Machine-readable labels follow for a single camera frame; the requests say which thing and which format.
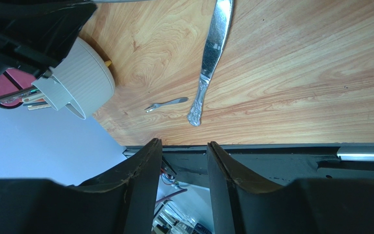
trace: utensil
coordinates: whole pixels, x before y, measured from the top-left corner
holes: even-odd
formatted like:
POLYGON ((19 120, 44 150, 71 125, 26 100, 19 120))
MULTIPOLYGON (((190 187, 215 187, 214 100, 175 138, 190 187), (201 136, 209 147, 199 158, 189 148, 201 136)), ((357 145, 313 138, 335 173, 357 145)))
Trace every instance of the utensil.
POLYGON ((23 104, 23 106, 37 106, 37 105, 43 105, 43 104, 47 104, 47 102, 39 101, 39 102, 33 102, 33 103, 26 103, 26 104, 23 104))
POLYGON ((81 38, 76 38, 67 57, 52 71, 33 85, 53 109, 66 107, 81 119, 92 116, 115 91, 115 81, 105 62, 81 38))
POLYGON ((196 98, 187 119, 193 126, 200 125, 203 101, 208 85, 222 55, 233 15, 233 0, 217 0, 203 52, 202 70, 196 98))
POLYGON ((28 96, 31 94, 35 94, 38 91, 38 88, 35 86, 31 86, 26 89, 18 90, 13 93, 5 94, 0 96, 0 103, 5 104, 5 103, 11 103, 19 98, 22 98, 24 96, 28 96))
POLYGON ((40 109, 44 109, 44 108, 49 108, 49 107, 52 107, 50 104, 41 104, 41 105, 36 105, 36 106, 27 106, 27 109, 29 111, 34 111, 34 110, 40 110, 40 109))
POLYGON ((145 108, 144 111, 147 111, 147 113, 148 113, 150 111, 153 111, 153 110, 157 109, 160 106, 171 105, 171 104, 181 103, 181 102, 185 102, 185 101, 188 101, 188 97, 177 98, 177 99, 174 99, 172 101, 165 102, 165 103, 154 103, 153 105, 145 108))
POLYGON ((42 92, 38 91, 35 94, 31 94, 31 95, 23 97, 22 101, 24 103, 31 103, 31 102, 35 102, 35 101, 37 101, 39 99, 42 99, 42 98, 45 98, 45 97, 46 96, 42 92))

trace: white wall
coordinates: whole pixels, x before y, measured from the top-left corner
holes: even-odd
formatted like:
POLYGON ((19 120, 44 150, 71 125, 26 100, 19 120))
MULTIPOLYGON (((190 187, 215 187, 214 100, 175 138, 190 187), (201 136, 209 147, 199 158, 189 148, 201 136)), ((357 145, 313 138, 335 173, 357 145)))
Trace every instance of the white wall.
POLYGON ((0 108, 0 178, 77 185, 125 160, 124 150, 92 117, 81 120, 67 109, 0 108))

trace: knife blade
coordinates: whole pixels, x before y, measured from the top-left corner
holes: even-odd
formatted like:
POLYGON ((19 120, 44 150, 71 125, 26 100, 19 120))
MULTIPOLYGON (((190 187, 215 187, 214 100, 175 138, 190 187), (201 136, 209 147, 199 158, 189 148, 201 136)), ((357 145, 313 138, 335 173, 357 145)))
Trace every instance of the knife blade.
POLYGON ((211 18, 206 44, 203 52, 202 70, 199 78, 199 87, 196 98, 187 115, 189 123, 193 126, 200 125, 203 111, 203 102, 208 85, 213 77, 217 63, 224 49, 230 22, 233 15, 233 0, 217 0, 211 18))

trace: wood grain surface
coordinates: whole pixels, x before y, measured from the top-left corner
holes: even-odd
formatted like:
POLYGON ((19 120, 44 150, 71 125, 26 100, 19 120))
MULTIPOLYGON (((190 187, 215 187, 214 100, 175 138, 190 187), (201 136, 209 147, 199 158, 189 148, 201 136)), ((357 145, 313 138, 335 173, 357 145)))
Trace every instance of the wood grain surface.
POLYGON ((202 124, 197 91, 215 0, 100 4, 81 37, 112 61, 94 117, 121 145, 374 142, 374 0, 236 0, 202 124), (189 101, 144 109, 155 102, 189 101))

